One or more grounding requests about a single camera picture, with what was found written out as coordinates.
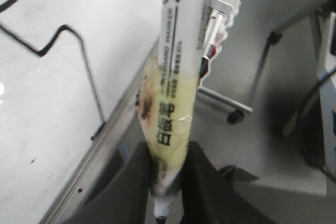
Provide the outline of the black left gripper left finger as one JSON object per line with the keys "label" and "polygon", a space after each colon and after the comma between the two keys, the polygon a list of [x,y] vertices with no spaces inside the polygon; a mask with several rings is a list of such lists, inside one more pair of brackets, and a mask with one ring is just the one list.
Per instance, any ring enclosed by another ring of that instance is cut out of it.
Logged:
{"label": "black left gripper left finger", "polygon": [[147,144],[138,143],[112,182],[64,223],[145,223],[150,162]]}

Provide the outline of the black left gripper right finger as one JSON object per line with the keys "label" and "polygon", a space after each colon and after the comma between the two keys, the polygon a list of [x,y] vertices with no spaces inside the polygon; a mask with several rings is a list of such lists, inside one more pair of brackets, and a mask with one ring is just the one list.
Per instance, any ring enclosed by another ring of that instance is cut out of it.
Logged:
{"label": "black left gripper right finger", "polygon": [[220,177],[201,146],[189,142],[181,180],[181,223],[274,223]]}

